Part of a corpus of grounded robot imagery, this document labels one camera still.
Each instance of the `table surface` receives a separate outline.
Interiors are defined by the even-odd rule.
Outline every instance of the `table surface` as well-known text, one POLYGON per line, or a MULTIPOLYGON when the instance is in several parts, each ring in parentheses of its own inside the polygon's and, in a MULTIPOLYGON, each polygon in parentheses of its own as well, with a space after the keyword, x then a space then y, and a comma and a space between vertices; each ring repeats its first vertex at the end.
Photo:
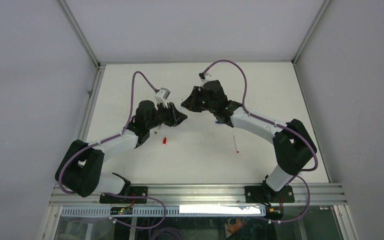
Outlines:
MULTIPOLYGON (((300 86, 290 62, 238 63, 248 79, 245 105, 251 112, 290 121, 301 120, 316 140, 300 86)), ((142 71, 157 88, 171 91, 168 100, 181 110, 193 86, 201 81, 198 73, 209 63, 155 63, 107 65, 93 111, 87 141, 93 142, 118 133, 130 109, 132 75, 142 71)), ((218 63, 210 71, 220 80, 231 100, 241 102, 244 79, 236 67, 218 63)), ((133 114, 142 100, 155 102, 154 92, 137 75, 134 84, 133 114)), ((216 124, 209 112, 189 112, 181 125, 163 125, 140 147, 122 152, 107 161, 102 170, 118 173, 135 184, 246 184, 260 183, 277 165, 273 145, 242 129, 216 124), (239 153, 235 151, 235 136, 239 153), (162 145, 163 138, 167 144, 162 145)), ((329 182, 322 157, 318 169, 300 173, 309 183, 329 182)), ((305 166, 312 168, 314 160, 305 166)))

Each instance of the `white tabletop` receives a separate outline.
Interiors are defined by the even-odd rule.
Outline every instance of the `white tabletop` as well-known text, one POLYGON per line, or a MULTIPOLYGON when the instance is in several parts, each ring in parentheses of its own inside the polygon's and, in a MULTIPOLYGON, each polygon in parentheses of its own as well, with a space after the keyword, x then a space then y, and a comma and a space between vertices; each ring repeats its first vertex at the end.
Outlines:
MULTIPOLYGON (((279 120, 298 119, 316 141, 295 71, 290 62, 238 63, 248 78, 245 105, 249 110, 279 120)), ((209 63, 120 64, 105 68, 87 141, 93 142, 119 132, 126 123, 130 107, 132 75, 142 71, 157 88, 171 91, 169 102, 180 103, 201 81, 198 73, 209 63)), ((242 101, 244 79, 236 67, 218 63, 210 71, 220 80, 228 99, 242 101)), ((155 102, 154 92, 137 75, 133 114, 142 100, 155 102)), ((121 153, 103 166, 135 184, 245 184, 260 183, 277 165, 273 145, 242 129, 216 124, 209 112, 183 110, 188 116, 181 125, 163 125, 152 131, 140 147, 121 153), (233 142, 235 136, 239 153, 233 142), (163 138, 167 144, 162 145, 163 138)), ((303 172, 309 183, 327 183, 322 157, 318 169, 303 172)), ((305 168, 312 168, 310 160, 305 168)))

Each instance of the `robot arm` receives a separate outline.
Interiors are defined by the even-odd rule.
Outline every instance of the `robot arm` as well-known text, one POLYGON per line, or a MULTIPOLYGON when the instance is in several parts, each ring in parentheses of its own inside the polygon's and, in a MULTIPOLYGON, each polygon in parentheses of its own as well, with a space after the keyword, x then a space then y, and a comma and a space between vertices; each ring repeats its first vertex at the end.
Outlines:
MULTIPOLYGON (((150 130, 153 128, 162 124, 176 127, 188 118, 176 109, 174 103, 167 103, 169 95, 170 91, 166 88, 156 92, 157 108, 150 100, 141 101, 124 133, 77 156, 63 173, 62 184, 82 197, 93 192, 128 195, 130 181, 116 173, 101 172, 102 165, 123 151, 140 147, 150 137, 150 130)), ((81 140, 75 140, 70 145, 55 173, 55 180, 58 181, 67 161, 88 145, 81 140)))
MULTIPOLYGON (((232 128, 244 129, 273 144, 277 166, 269 176, 266 176, 262 184, 263 199, 267 202, 271 201, 308 163, 312 158, 311 151, 302 140, 292 133, 250 116, 245 112, 241 103, 228 100, 218 80, 206 80, 203 74, 200 74, 200 77, 202 86, 194 86, 192 93, 182 102, 181 106, 192 112, 209 111, 219 123, 232 128)), ((285 122, 269 117, 264 118, 293 129, 303 136, 316 151, 316 146, 301 121, 293 119, 285 122)))

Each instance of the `marker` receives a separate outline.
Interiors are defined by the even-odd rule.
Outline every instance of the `marker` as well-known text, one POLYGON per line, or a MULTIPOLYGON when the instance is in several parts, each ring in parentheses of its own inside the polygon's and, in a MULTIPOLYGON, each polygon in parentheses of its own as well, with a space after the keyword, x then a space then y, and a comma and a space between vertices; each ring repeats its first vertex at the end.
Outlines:
POLYGON ((237 153, 239 153, 238 147, 236 146, 235 135, 233 135, 233 143, 234 143, 234 149, 236 150, 237 153))

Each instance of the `mounting plate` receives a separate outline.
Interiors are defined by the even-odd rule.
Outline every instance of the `mounting plate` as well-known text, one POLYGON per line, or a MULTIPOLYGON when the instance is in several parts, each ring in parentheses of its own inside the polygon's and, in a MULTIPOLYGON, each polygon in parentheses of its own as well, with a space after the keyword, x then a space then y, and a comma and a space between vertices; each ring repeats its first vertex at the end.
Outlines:
MULTIPOLYGON (((138 197, 148 196, 148 187, 147 186, 132 186, 130 188, 129 195, 135 194, 138 197)), ((99 203, 100 204, 131 204, 133 199, 120 198, 109 195, 100 195, 99 203)), ((146 199, 136 199, 135 204, 146 204, 146 199)))
MULTIPOLYGON (((258 196, 262 195, 261 186, 245 186, 245 200, 247 204, 257 204, 259 201, 256 199, 258 196)), ((292 186, 286 185, 282 188, 279 194, 273 198, 271 204, 278 204, 281 202, 281 197, 283 198, 283 203, 290 204, 295 203, 294 192, 292 191, 292 186)))

